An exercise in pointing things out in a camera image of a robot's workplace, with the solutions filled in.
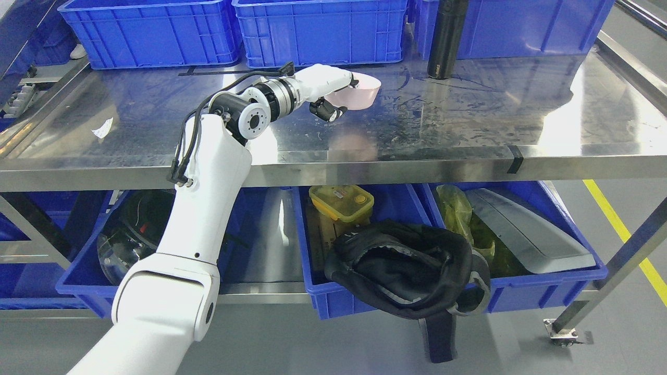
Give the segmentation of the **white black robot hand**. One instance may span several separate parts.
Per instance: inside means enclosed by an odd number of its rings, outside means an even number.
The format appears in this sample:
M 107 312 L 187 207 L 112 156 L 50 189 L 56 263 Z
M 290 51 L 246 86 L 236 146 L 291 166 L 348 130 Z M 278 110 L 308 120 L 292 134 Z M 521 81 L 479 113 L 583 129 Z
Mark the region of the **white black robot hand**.
M 326 122 L 334 122 L 345 114 L 347 108 L 332 105 L 325 97 L 348 87 L 356 87 L 359 81 L 352 72 L 339 67 L 315 64 L 297 71 L 291 77 L 295 102 L 293 109 L 310 105 L 310 112 Z

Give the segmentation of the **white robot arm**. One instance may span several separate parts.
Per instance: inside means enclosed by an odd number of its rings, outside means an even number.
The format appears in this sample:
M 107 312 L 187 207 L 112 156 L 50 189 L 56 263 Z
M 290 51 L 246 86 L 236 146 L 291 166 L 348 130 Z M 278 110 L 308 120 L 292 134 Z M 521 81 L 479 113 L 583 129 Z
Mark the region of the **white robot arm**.
M 227 223 L 252 164 L 246 148 L 303 104 L 290 78 L 203 100 L 182 123 L 175 201 L 155 254 L 131 266 L 112 305 L 113 325 L 70 374 L 174 374 L 205 337 L 220 285 Z

